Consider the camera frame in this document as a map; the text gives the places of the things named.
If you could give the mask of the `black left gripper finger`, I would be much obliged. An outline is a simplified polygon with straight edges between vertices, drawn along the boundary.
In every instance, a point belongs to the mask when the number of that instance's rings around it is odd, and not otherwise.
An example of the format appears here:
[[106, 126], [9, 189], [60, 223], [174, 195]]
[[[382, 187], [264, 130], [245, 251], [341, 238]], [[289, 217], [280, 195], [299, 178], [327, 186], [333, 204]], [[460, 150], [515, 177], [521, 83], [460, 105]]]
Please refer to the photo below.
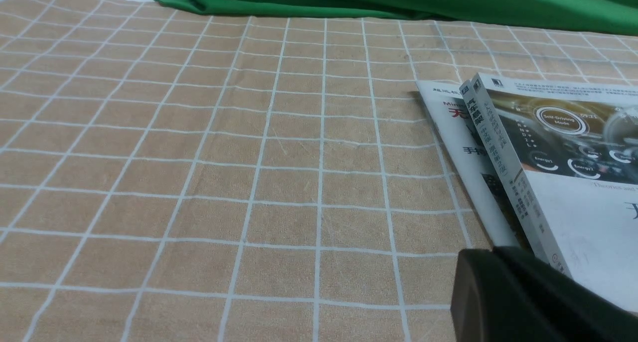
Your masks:
[[451, 299], [458, 342], [635, 342], [638, 320], [517, 247], [463, 249]]

